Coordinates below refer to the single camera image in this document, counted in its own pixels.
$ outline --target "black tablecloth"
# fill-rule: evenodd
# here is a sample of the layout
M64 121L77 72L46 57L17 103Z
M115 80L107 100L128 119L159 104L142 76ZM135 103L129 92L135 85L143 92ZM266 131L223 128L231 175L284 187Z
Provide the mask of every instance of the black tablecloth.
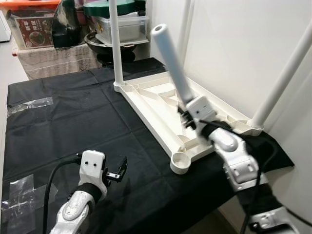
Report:
M153 58L123 65L125 79L165 71ZM35 188L47 183L62 158L93 149L106 154L106 166L116 169L127 156L128 170L121 183L113 183L107 198L92 213L91 234L180 233L216 209L234 194L219 157L212 153L192 163L185 175L175 175L169 157L121 94L113 90L114 71L91 71L32 80L9 86L8 108L53 97L53 105L27 109L7 119L2 199L9 182L34 175ZM267 134L262 137L271 139ZM249 137L261 163L272 150ZM268 170L292 166L280 148ZM78 165L61 168L53 183L58 188L49 205L50 229L56 213L78 184ZM36 230L42 229L37 209ZM1 233L6 233L2 224Z

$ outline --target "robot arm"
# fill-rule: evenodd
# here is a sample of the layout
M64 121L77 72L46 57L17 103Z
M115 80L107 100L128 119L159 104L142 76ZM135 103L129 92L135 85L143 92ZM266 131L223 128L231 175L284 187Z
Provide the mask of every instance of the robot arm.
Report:
M127 169L125 158L117 173L107 172L105 155L87 150L82 153L80 182L69 200L62 205L50 234L83 234L89 227L90 213L103 200L110 180L120 182Z
M167 65L184 109L178 111L185 119L184 125L192 127L203 143L210 140L216 153L223 159L224 171L244 211L250 213L249 224L256 233L298 234L298 230L288 218L286 209L276 200L264 174L257 179L259 166L248 154L245 141L236 134L221 127L212 127L207 122L216 121L216 113L206 97L194 97L183 70L179 64L167 26L160 24L152 30L152 35ZM257 198L253 201L255 189Z

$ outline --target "green lid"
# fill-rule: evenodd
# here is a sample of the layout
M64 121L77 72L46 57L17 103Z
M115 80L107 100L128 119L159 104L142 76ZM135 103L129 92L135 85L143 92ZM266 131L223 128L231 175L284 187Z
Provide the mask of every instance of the green lid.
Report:
M99 16L109 18L108 0L93 1L83 5L84 14L87 16ZM117 0L117 13L119 16L136 11L134 0Z

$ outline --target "white container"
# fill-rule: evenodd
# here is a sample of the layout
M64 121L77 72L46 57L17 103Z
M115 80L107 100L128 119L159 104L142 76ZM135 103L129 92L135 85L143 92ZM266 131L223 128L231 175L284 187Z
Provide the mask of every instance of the white container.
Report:
M146 27L149 20L148 16L133 17L130 13L125 16L118 17L120 45L139 44L148 42L146 39ZM111 22L110 19L95 17L97 20L96 38L101 42L112 45Z

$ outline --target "white plastic tray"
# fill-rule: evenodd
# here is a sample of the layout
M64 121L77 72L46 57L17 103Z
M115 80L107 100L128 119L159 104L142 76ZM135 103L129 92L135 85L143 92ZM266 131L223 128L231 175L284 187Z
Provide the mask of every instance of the white plastic tray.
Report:
M228 105L203 87L187 78L194 95L208 98L217 111L217 118L227 122L235 132L256 136L261 130L247 124L249 118ZM213 152L211 144L202 145L196 138L195 131L185 129L183 119L177 112L179 98L169 72L125 81L122 86L115 86L122 93L132 108L143 120L169 157L183 152L191 162Z

